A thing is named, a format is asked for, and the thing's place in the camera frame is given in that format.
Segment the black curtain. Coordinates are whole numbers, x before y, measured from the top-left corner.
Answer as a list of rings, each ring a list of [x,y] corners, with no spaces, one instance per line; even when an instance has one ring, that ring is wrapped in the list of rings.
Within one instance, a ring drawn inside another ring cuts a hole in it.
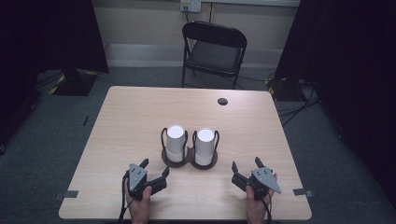
[[[396,0],[300,0],[276,78],[316,84],[396,208]]]
[[[92,0],[0,0],[0,84],[69,69],[108,71]]]

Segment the person's left hand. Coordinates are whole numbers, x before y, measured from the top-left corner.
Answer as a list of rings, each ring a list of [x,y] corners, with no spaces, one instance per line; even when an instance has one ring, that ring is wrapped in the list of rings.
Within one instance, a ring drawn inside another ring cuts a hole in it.
[[[149,214],[150,214],[150,196],[152,192],[152,187],[148,186],[144,189],[142,194],[142,200],[136,201],[133,197],[129,195],[128,181],[124,183],[124,191],[126,194],[126,202],[129,204],[128,210],[130,213],[132,224],[148,224]]]

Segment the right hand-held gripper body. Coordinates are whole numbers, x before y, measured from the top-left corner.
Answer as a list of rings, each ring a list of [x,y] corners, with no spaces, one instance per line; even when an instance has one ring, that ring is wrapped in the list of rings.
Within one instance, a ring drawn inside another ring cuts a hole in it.
[[[245,191],[247,186],[251,186],[254,190],[254,199],[256,201],[263,199],[268,194],[269,189],[281,193],[281,188],[277,184],[272,170],[268,167],[253,169],[250,177],[245,177],[240,173],[233,175],[232,183],[242,191]]]

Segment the white paper cup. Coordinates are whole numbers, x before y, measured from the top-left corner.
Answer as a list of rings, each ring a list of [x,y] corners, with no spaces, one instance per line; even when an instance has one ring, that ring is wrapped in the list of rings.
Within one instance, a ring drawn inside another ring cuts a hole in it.
[[[196,134],[195,162],[206,166],[212,162],[214,155],[215,133],[211,129],[203,128]]]
[[[185,130],[179,125],[170,126],[166,131],[166,156],[171,162],[184,160]]]

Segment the black stand base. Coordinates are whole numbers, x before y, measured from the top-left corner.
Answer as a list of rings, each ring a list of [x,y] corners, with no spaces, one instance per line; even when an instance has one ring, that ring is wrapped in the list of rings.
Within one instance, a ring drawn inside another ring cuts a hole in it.
[[[275,101],[298,102],[300,100],[296,83],[286,79],[268,79],[265,84]]]
[[[62,70],[62,76],[49,91],[53,95],[88,96],[95,80],[96,72],[69,69]]]

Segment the white wall socket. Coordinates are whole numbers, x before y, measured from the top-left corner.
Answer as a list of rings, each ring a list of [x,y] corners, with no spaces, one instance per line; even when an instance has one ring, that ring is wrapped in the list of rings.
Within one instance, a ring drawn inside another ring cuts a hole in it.
[[[202,2],[199,0],[180,0],[180,10],[182,12],[200,13]]]

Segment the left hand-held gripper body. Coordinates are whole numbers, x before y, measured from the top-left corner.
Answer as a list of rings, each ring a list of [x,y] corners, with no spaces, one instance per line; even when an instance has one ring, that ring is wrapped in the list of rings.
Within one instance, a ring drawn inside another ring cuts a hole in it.
[[[146,168],[139,167],[139,165],[131,163],[129,169],[126,171],[127,185],[131,197],[141,201],[143,191],[148,186],[152,187],[151,194],[156,194],[167,188],[166,178],[163,178],[161,175],[153,180],[148,180],[148,171]]]

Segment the black double cup holder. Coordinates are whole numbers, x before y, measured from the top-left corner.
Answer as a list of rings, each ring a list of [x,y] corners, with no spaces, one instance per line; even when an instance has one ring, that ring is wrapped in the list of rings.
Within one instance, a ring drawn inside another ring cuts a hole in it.
[[[211,169],[213,166],[216,165],[217,160],[218,160],[218,152],[217,152],[217,148],[218,148],[218,144],[219,144],[219,132],[218,131],[214,131],[215,133],[215,147],[214,147],[214,155],[212,158],[212,162],[206,166],[203,165],[199,165],[198,163],[195,162],[195,141],[196,141],[196,134],[199,131],[194,131],[191,137],[191,141],[192,141],[192,146],[189,147],[188,146],[188,141],[189,141],[189,136],[188,136],[188,132],[185,130],[185,143],[184,143],[184,152],[183,152],[183,156],[184,156],[184,160],[182,162],[171,162],[168,157],[166,156],[166,131],[169,127],[163,128],[162,132],[161,132],[161,144],[162,144],[162,159],[163,162],[173,168],[177,168],[177,167],[181,167],[187,163],[190,163],[193,167],[199,169],[199,170],[208,170]]]

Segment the person's right hand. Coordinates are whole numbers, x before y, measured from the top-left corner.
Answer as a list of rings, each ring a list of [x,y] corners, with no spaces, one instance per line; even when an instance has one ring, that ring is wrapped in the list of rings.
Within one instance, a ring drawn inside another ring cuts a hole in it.
[[[269,189],[268,194],[263,199],[256,201],[254,199],[253,188],[251,186],[246,187],[247,224],[263,224],[264,217],[269,211],[274,193],[275,191],[273,189]]]

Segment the black folding chair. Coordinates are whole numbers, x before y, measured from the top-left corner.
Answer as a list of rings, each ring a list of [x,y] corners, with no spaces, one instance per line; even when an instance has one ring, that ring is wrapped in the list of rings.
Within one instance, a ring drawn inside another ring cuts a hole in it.
[[[182,86],[190,69],[232,78],[235,88],[248,44],[245,35],[236,28],[206,21],[187,22],[182,35]]]

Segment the grey tape strip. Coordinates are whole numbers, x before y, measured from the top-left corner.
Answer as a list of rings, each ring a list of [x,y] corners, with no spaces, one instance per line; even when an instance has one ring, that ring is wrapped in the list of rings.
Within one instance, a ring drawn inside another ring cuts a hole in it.
[[[63,200],[65,198],[77,198],[78,191],[77,190],[66,190],[63,192],[58,192],[55,194],[54,199],[57,201]]]
[[[304,195],[307,198],[314,196],[314,192],[311,189],[294,189],[293,193],[295,196]]]

